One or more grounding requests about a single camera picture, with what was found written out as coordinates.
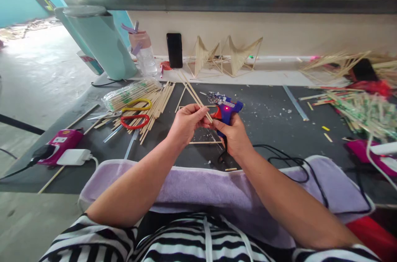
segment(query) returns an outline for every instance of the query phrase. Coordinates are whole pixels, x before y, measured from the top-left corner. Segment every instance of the black phone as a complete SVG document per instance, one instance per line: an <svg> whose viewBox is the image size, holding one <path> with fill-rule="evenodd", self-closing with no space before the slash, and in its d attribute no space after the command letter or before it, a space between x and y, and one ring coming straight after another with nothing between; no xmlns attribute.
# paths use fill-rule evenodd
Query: black phone
<svg viewBox="0 0 397 262"><path fill-rule="evenodd" d="M171 68L182 68L182 37L179 33L167 34L168 58Z"/></svg>

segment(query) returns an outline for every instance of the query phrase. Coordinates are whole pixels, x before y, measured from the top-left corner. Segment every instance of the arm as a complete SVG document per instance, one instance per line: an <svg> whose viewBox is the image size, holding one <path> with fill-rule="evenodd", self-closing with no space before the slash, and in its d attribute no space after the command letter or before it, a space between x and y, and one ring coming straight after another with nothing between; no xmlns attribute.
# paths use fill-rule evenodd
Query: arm
<svg viewBox="0 0 397 262"><path fill-rule="evenodd" d="M197 104L179 110L166 139L103 192L87 209L88 217L113 227L135 225L155 202L168 172L194 130L203 125L207 111Z"/></svg>
<svg viewBox="0 0 397 262"><path fill-rule="evenodd" d="M361 243L320 202L254 150L237 114L230 126L217 120L213 125L226 135L229 154L242 167L263 205L300 245L328 249Z"/></svg>

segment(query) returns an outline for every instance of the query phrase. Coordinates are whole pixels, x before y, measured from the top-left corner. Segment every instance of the lavender towel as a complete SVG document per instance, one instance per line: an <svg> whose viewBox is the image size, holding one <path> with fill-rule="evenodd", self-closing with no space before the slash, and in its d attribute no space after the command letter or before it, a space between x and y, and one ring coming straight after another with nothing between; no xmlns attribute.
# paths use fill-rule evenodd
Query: lavender towel
<svg viewBox="0 0 397 262"><path fill-rule="evenodd" d="M338 214L368 209L358 187L335 163L323 156L306 159L314 169L329 202L329 210L340 221L348 223L366 214ZM137 162L108 160L101 163L80 194L80 200L91 204L117 178ZM294 179L305 179L299 167L281 169ZM310 176L302 187L322 202L317 184ZM371 211L375 205L369 199ZM213 169L172 167L151 211L190 212L212 207L246 234L278 248L295 246L293 238L275 221L242 170L222 172Z"/></svg>

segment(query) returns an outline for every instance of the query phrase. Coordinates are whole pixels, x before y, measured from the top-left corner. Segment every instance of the striped shirt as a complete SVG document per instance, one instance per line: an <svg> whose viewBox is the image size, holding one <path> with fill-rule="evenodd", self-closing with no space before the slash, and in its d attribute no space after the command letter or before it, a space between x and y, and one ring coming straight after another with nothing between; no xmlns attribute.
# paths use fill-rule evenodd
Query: striped shirt
<svg viewBox="0 0 397 262"><path fill-rule="evenodd" d="M380 261L362 245L322 251L276 249L248 238L224 217L203 212L173 220L139 242L138 230L100 225L83 214L40 261Z"/></svg>

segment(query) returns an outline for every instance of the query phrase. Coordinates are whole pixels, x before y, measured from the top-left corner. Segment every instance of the dark table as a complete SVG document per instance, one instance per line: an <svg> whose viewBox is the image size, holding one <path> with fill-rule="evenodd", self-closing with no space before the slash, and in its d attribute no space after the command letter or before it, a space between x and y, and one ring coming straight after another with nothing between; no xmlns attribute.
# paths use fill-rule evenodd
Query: dark table
<svg viewBox="0 0 397 262"><path fill-rule="evenodd" d="M106 83L106 76L100 77L96 84ZM80 115L91 108L95 103L102 105L101 98L110 91L125 86L126 82L114 83L109 86L95 88L90 87L76 102L71 104L71 109L65 112L40 138L39 140L21 157L7 172L16 171L29 162L34 150L47 143L61 129L64 129ZM345 141L341 138L352 136L349 128L341 121L340 116L329 105L317 106L311 111L306 101L300 102L302 108L308 115L310 121L303 121L291 100L288 98L282 86L247 86L231 84L192 84L195 91L208 92L215 91L225 94L232 100L240 100L245 105L240 113L243 119L248 136L253 144L269 144L274 146L292 157L306 158L310 155L324 155L331 158L343 169L354 166L348 152L344 148ZM304 87L289 87L292 94L298 97L315 95L319 92ZM161 140L163 140L175 116L175 108L183 90L183 85L177 83L171 98L161 114L156 120L153 129L148 133L143 145L135 142L129 156L130 160L139 161L150 150L152 150ZM198 94L204 104L208 104L206 97ZM193 103L192 97L185 92L181 104ZM103 107L98 107L95 111L103 112ZM73 126L74 129L84 127L87 129L95 121L83 119ZM78 148L86 148L102 162L109 159L123 159L131 136L126 130L122 129L107 143L103 140L111 133L113 124L105 125L97 130L93 129L83 137ZM327 132L333 142L329 142L324 136L322 126L328 127L331 131ZM215 132L206 129L196 131L193 141L210 141L211 134L217 138ZM235 162L228 164L218 164L217 158L223 149L219 145L189 145L187 146L175 165L182 167L213 168L224 170L239 166ZM272 154L266 150L258 149L264 157ZM282 162L277 163L278 168L286 167ZM35 165L32 168L17 174L0 183L0 191L11 192L38 192L47 181L54 175L58 167L52 170L43 165ZM93 161L86 162L83 166L67 166L58 177L47 187L45 193L65 193L79 194L85 183L94 172L95 164ZM355 174L348 173L354 181ZM362 175L365 192L375 203L396 204L397 195L388 182L380 176Z"/></svg>

